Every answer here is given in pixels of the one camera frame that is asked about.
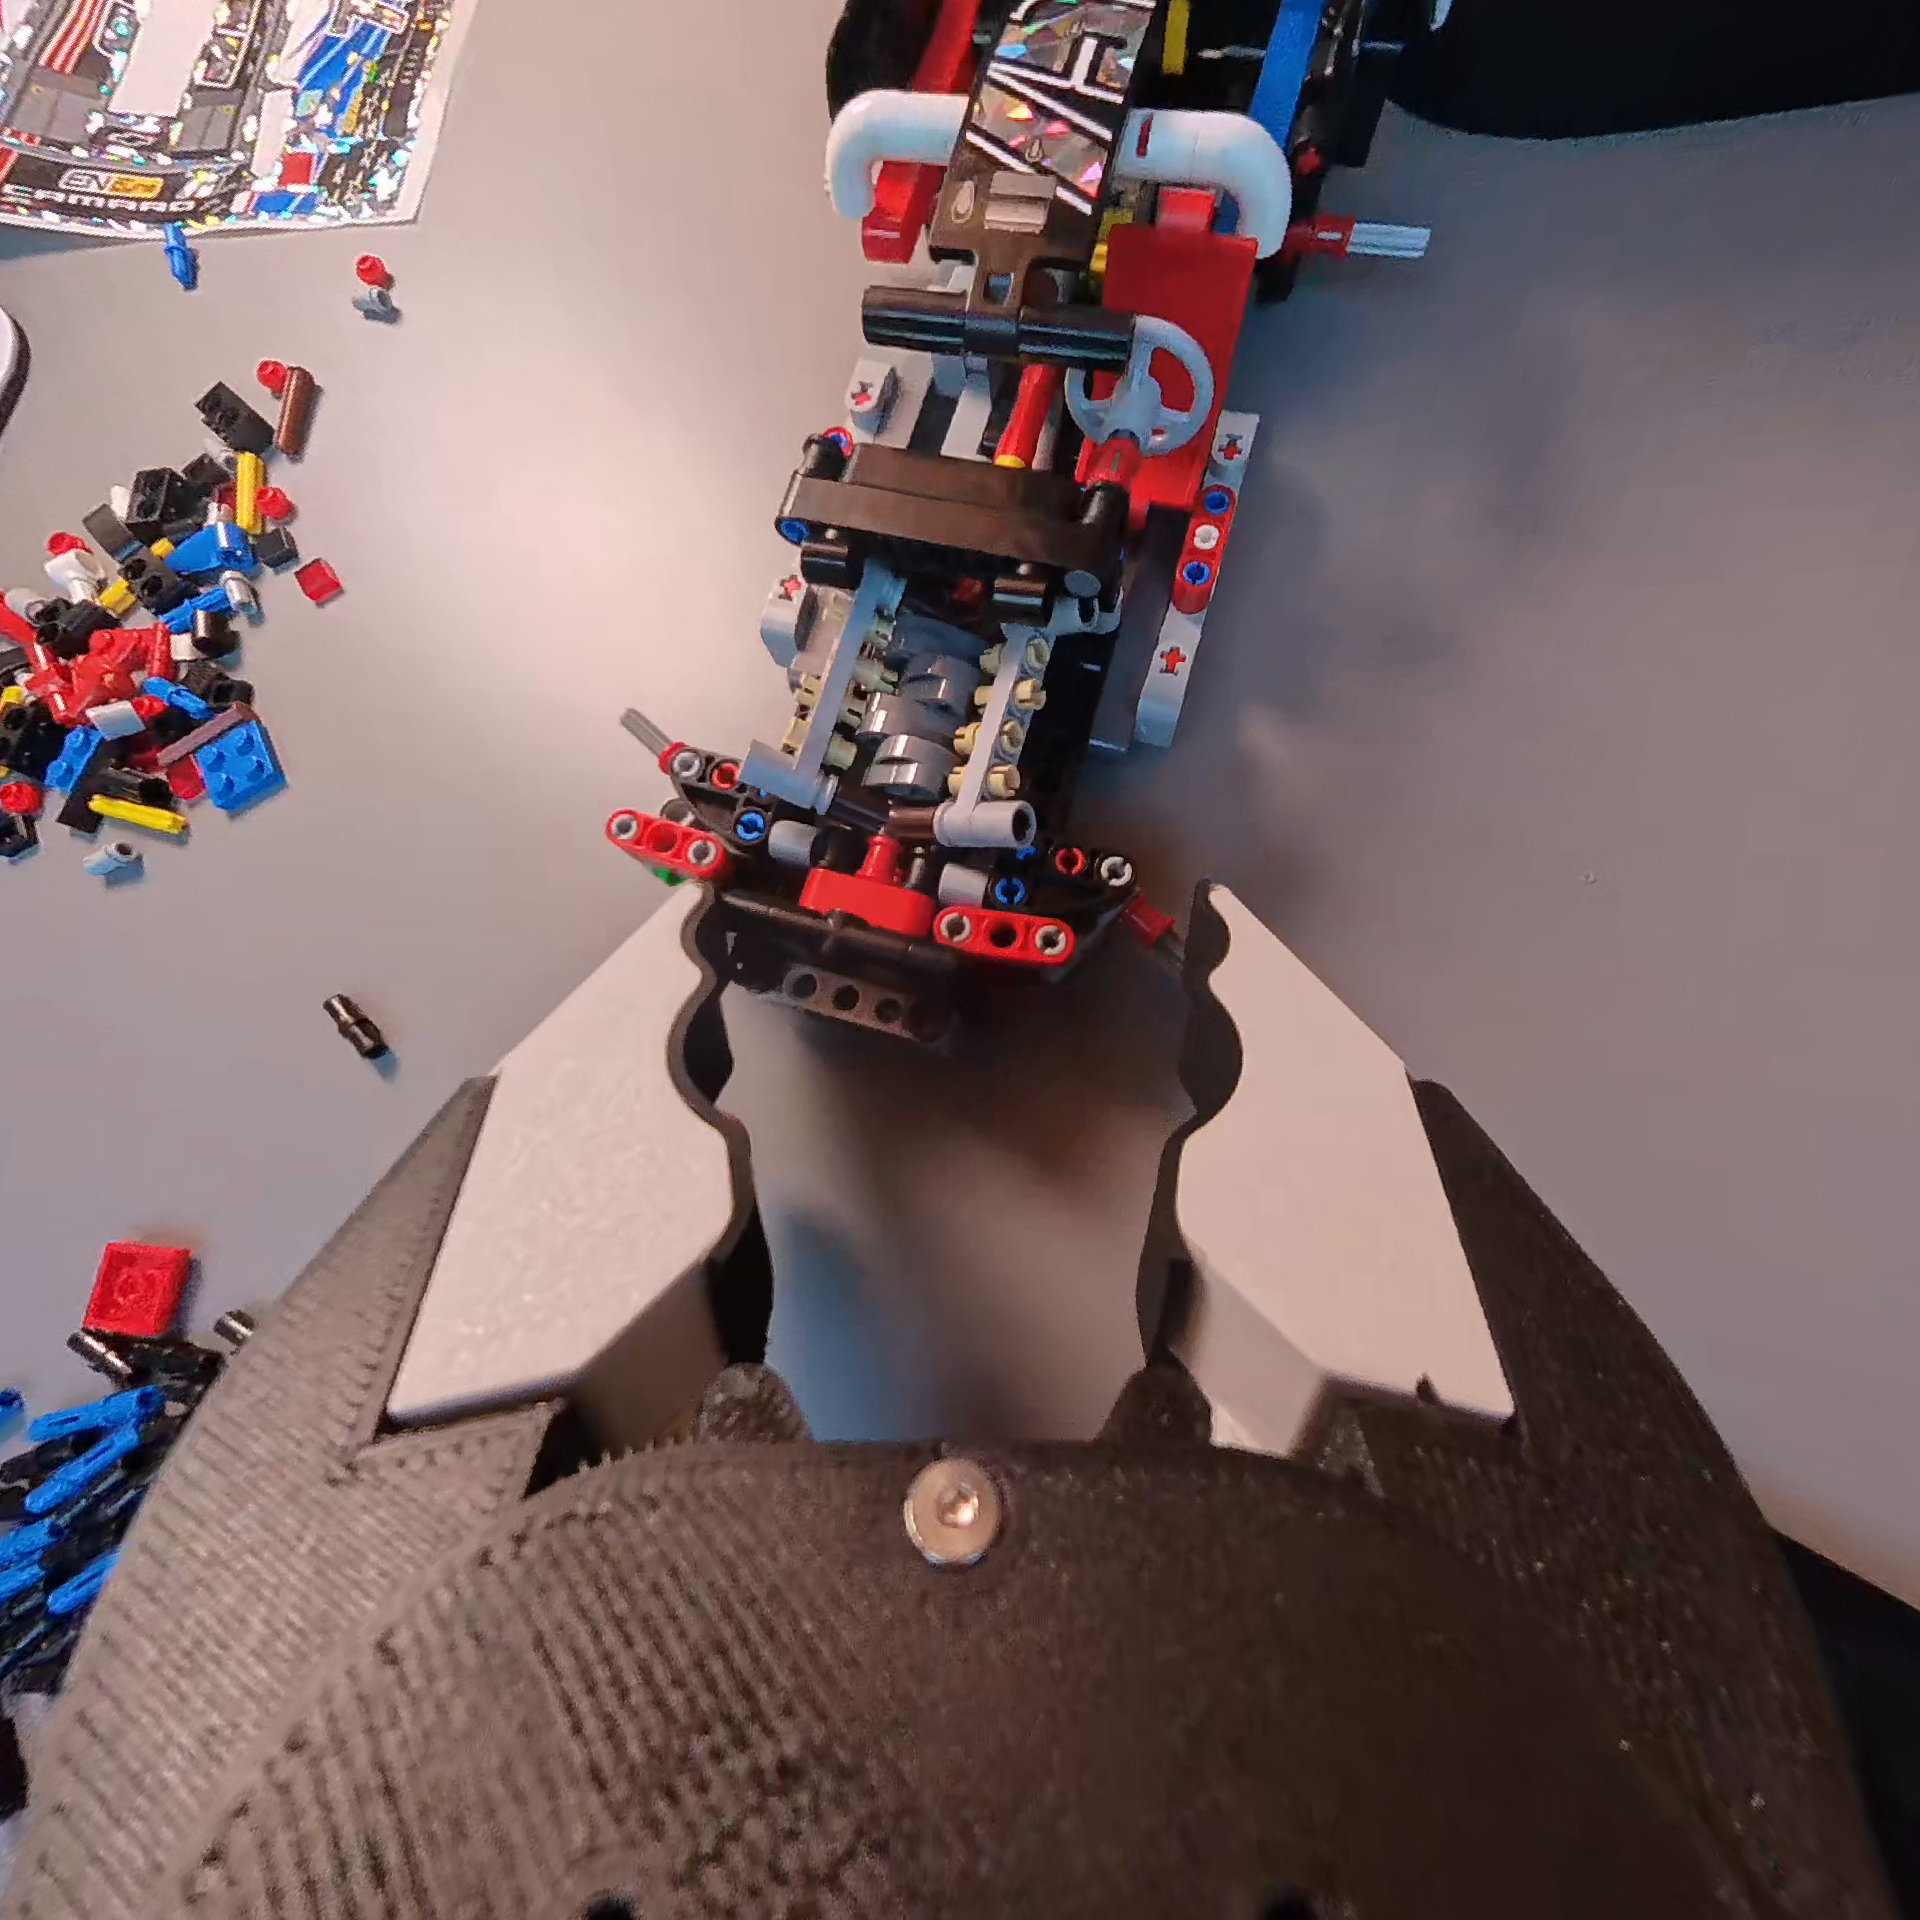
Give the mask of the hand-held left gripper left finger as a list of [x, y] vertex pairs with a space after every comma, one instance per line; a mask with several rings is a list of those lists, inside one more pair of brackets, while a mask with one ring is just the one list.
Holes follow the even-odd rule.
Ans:
[[495, 1076], [387, 1413], [563, 1400], [672, 1426], [761, 1360], [774, 1262], [721, 1011], [711, 893], [672, 893]]

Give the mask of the red square lego plate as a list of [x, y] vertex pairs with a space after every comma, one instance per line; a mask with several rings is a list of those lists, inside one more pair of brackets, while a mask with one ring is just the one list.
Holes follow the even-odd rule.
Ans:
[[100, 1252], [81, 1329], [99, 1338], [169, 1338], [192, 1266], [195, 1254], [186, 1245], [111, 1241]]

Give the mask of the pile of small lego pieces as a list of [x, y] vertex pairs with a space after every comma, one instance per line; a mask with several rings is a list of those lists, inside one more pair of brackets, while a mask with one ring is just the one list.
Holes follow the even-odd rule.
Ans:
[[300, 548], [284, 484], [320, 381], [281, 360], [256, 381], [262, 401], [227, 381], [199, 395], [195, 459], [137, 468], [78, 532], [49, 534], [46, 593], [6, 590], [6, 867], [51, 829], [81, 844], [87, 875], [124, 883], [150, 844], [186, 842], [195, 809], [235, 818], [287, 786], [248, 676], [264, 590], [328, 608], [346, 584]]

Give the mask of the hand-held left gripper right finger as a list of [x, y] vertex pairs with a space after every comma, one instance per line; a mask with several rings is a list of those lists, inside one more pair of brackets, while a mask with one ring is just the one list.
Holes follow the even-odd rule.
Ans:
[[1238, 893], [1198, 884], [1140, 1340], [1227, 1450], [1298, 1453], [1329, 1404], [1494, 1426], [1516, 1401], [1402, 1057]]

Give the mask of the holographic sticker sheet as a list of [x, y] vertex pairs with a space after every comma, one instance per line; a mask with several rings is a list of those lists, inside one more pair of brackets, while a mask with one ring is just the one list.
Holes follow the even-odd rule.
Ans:
[[416, 218], [468, 2], [6, 2], [3, 222], [161, 238]]

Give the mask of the heap of blue black pins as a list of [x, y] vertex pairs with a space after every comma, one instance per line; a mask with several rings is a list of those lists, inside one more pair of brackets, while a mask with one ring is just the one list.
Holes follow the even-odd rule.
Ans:
[[6, 1459], [6, 1704], [59, 1692], [161, 1467], [256, 1329], [259, 1309], [233, 1308], [214, 1322], [210, 1340], [99, 1314], [70, 1338], [105, 1392], [41, 1413], [23, 1450]]

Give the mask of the lego race car model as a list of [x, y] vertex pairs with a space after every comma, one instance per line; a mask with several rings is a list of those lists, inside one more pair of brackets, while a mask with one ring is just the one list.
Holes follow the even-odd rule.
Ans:
[[1067, 978], [1115, 929], [1177, 952], [1090, 844], [1094, 753], [1164, 747], [1257, 417], [1244, 318], [1307, 256], [1423, 256], [1321, 216], [1449, 4], [844, 4], [833, 208], [872, 264], [840, 424], [775, 515], [778, 742], [620, 725], [671, 781], [609, 842], [699, 883], [729, 980], [926, 1048], [990, 976]]

